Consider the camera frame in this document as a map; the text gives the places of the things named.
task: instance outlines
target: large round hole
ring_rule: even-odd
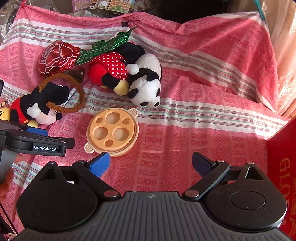
[[[120,119],[120,114],[118,114],[117,112],[111,112],[106,116],[106,121],[111,125],[119,122],[119,119]]]
[[[124,141],[128,138],[128,130],[125,128],[118,128],[114,131],[113,137],[117,141]]]
[[[122,120],[122,123],[125,124],[125,125],[128,125],[130,122],[131,122],[131,121],[130,121],[129,118],[124,118],[124,119]]]
[[[107,140],[105,142],[105,146],[107,146],[107,147],[111,147],[112,145],[113,145],[113,141],[111,141],[111,140]]]
[[[101,117],[97,118],[97,120],[96,120],[96,122],[97,122],[98,124],[102,123],[102,121],[103,121],[103,118],[101,118]]]
[[[108,135],[108,130],[105,127],[99,127],[94,131],[94,137],[97,140],[103,140]]]

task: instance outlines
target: silver screw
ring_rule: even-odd
[[[187,190],[185,192],[185,195],[187,197],[198,197],[200,195],[200,193],[198,191],[196,191],[196,190]]]
[[[104,192],[104,196],[109,198],[117,197],[117,195],[118,195],[118,192],[115,190],[107,190]]]

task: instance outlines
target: beige curtain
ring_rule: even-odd
[[[279,76],[278,113],[296,116],[296,3],[260,0],[267,20]],[[253,0],[233,0],[230,12],[257,11]]]

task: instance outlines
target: green foil leaf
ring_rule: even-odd
[[[100,40],[92,45],[92,48],[90,50],[80,50],[78,59],[75,63],[75,65],[85,64],[92,60],[92,58],[101,55],[103,53],[107,53],[112,51],[113,49],[116,49],[120,45],[124,44],[128,41],[128,38],[131,35],[131,32],[136,29],[137,27],[131,28],[127,32],[119,32],[116,37],[105,41]]]

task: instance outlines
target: pink tablecloth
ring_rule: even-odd
[[[157,109],[138,108],[140,133],[134,148],[112,158],[102,179],[121,193],[182,192],[200,178],[191,165],[195,151],[232,165],[255,161],[266,171],[265,139],[287,120],[274,112],[276,64],[266,26],[257,13],[222,14],[180,25],[146,13],[74,18],[22,6],[0,46],[2,97],[11,104],[42,81],[37,59],[52,41],[61,39],[89,49],[98,40],[127,31],[122,22],[138,26],[131,40],[159,58],[162,99]],[[42,166],[48,161],[63,166],[92,159],[94,154],[83,149],[92,116],[108,107],[134,107],[127,97],[101,89],[87,78],[83,87],[84,108],[48,128],[51,136],[75,138],[75,148],[64,158],[26,156],[14,164],[14,184],[3,204],[18,230],[22,225],[15,203]],[[77,100],[78,93],[72,89],[66,107]]]

